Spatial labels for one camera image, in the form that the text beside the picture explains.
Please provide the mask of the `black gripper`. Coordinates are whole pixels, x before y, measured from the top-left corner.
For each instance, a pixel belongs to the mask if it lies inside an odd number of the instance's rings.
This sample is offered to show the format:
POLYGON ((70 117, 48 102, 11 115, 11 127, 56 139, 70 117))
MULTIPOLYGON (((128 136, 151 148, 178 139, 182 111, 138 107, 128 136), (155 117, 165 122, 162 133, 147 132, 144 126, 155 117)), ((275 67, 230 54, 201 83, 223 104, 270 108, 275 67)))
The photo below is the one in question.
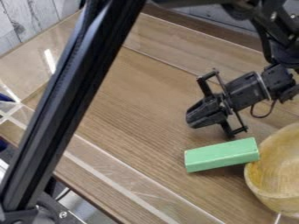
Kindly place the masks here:
POLYGON ((214 69, 210 73, 198 78, 198 84, 205 97, 187 110, 186 122, 194 129, 219 124, 223 128, 226 136, 234 138, 235 135, 249 130, 242 119, 239 118, 241 127, 233 129, 229 123, 229 116, 233 115, 233 107, 230 106, 226 88, 221 79, 221 72, 214 69), (209 79, 215 77, 219 81, 222 92, 214 93, 209 84, 209 79))

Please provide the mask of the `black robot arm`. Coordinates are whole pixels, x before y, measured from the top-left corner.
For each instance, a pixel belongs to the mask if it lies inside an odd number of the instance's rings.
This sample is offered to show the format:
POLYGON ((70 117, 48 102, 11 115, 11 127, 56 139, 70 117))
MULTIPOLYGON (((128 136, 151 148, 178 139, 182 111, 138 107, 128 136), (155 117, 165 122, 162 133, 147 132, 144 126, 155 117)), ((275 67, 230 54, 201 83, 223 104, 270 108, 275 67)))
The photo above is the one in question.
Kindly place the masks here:
POLYGON ((74 137, 96 92, 108 75, 120 47, 147 3, 165 8, 219 5, 258 32, 275 77, 251 73, 225 84, 219 94, 207 93, 189 108, 186 121, 198 129, 218 124, 227 136, 229 116, 265 99, 285 102, 299 94, 291 74, 299 73, 299 13, 286 10, 287 0, 87 0, 62 52, 18 152, 0 183, 0 212, 35 211, 63 152, 74 137))

